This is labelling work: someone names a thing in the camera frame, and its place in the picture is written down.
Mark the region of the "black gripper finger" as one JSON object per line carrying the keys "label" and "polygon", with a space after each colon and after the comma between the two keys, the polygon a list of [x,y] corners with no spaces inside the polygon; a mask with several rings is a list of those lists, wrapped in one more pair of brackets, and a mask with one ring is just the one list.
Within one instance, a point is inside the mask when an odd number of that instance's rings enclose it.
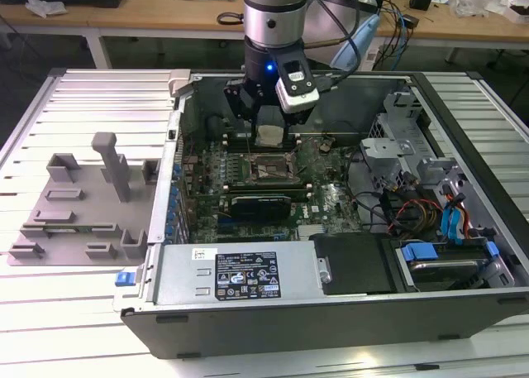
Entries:
{"label": "black gripper finger", "polygon": [[236,119],[256,124],[259,111],[259,87],[255,84],[227,84],[224,95]]}
{"label": "black gripper finger", "polygon": [[302,110],[299,112],[284,112],[284,122],[286,127],[303,125],[308,119],[308,110]]}

